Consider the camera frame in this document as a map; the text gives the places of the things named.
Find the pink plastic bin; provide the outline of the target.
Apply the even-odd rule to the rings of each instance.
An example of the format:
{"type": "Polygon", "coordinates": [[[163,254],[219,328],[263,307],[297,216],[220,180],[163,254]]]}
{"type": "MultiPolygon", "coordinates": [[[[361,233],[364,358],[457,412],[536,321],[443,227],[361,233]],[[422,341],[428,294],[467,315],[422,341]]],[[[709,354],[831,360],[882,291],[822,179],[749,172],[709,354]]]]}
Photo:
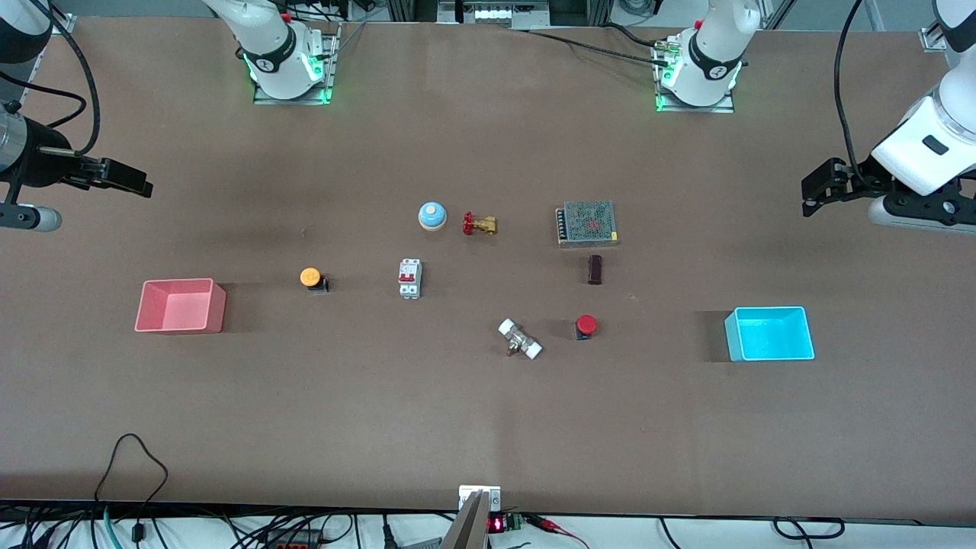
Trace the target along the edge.
{"type": "Polygon", "coordinates": [[[208,335],[223,329],[226,291],[212,278],[144,281],[136,332],[208,335]]]}

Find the cyan plastic bin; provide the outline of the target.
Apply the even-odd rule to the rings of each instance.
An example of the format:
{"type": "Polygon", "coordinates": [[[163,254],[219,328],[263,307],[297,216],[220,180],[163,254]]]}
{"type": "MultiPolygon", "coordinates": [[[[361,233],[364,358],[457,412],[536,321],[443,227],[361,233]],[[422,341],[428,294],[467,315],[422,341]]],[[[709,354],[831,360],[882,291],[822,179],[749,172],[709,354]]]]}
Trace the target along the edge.
{"type": "Polygon", "coordinates": [[[811,361],[815,358],[805,308],[736,308],[724,321],[734,362],[811,361]]]}

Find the metal mesh power supply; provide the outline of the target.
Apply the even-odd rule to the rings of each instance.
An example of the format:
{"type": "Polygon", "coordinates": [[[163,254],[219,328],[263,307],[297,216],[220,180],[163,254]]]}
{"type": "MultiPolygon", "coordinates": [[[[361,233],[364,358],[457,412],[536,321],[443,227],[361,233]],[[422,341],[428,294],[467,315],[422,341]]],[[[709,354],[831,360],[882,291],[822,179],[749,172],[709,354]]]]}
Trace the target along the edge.
{"type": "Polygon", "coordinates": [[[620,243],[613,201],[566,201],[555,209],[559,248],[597,248],[620,243]]]}

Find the metal fitting white caps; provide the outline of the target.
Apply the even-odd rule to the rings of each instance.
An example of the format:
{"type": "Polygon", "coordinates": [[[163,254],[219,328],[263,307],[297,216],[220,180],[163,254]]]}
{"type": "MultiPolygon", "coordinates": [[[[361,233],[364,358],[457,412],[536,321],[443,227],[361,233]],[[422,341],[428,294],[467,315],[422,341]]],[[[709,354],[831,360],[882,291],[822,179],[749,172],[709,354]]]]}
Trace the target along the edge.
{"type": "Polygon", "coordinates": [[[512,319],[505,319],[499,324],[499,333],[506,338],[508,347],[506,355],[523,354],[529,359],[535,359],[544,350],[543,346],[526,333],[522,326],[512,319]]]}

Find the grey control box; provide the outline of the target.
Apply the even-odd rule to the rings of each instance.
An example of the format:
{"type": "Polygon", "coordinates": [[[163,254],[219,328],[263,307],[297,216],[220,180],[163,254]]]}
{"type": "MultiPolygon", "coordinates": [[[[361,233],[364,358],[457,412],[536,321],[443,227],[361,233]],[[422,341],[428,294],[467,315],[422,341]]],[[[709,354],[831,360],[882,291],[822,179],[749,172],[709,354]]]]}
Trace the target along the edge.
{"type": "Polygon", "coordinates": [[[548,0],[437,0],[439,24],[491,24],[512,29],[550,27],[548,0]]]}

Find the black power strip orange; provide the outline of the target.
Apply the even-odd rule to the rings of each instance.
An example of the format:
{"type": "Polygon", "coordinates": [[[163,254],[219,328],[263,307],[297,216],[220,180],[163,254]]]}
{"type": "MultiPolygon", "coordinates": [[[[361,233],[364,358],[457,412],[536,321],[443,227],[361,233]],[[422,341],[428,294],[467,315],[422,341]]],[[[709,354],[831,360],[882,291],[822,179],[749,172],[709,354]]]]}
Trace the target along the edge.
{"type": "Polygon", "coordinates": [[[259,549],[321,549],[324,537],[313,528],[275,528],[265,532],[259,549]]]}

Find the grey aluminium bar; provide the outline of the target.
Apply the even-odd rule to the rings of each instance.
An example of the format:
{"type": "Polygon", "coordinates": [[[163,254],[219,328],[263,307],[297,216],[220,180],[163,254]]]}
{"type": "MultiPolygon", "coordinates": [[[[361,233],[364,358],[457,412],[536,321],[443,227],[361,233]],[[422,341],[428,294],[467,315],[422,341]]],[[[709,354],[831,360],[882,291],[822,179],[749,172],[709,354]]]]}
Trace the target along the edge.
{"type": "Polygon", "coordinates": [[[468,498],[438,549],[488,549],[487,522],[490,515],[485,493],[468,498]]]}

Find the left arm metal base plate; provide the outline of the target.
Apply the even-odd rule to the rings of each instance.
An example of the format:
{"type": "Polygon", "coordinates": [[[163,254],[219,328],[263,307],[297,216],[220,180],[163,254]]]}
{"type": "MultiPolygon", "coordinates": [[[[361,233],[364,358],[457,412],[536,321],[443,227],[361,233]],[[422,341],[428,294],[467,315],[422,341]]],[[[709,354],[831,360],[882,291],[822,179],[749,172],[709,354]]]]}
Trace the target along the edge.
{"type": "Polygon", "coordinates": [[[732,90],[741,58],[718,62],[695,45],[694,28],[683,29],[652,49],[657,111],[732,112],[732,90]]]}

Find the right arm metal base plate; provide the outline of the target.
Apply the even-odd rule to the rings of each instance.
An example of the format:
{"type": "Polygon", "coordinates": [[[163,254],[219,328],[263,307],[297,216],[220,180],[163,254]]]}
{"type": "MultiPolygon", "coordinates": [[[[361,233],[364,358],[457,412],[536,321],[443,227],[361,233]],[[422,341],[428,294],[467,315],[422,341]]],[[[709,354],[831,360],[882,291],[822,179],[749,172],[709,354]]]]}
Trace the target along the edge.
{"type": "Polygon", "coordinates": [[[256,104],[330,104],[342,27],[334,34],[289,22],[284,49],[272,56],[244,53],[256,104]]]}

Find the white metal bracket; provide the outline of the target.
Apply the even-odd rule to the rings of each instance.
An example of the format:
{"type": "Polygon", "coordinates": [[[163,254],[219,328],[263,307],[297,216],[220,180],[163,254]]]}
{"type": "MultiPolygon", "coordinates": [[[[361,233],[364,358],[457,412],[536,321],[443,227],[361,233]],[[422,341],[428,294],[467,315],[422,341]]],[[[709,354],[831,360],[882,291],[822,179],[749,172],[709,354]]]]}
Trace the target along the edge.
{"type": "Polygon", "coordinates": [[[476,496],[478,493],[486,494],[484,498],[486,498],[489,503],[489,510],[491,513],[499,513],[502,511],[501,487],[484,486],[484,484],[461,484],[461,486],[459,486],[459,490],[457,491],[457,496],[459,496],[459,504],[457,507],[459,509],[463,508],[468,498],[471,496],[476,496]]]}

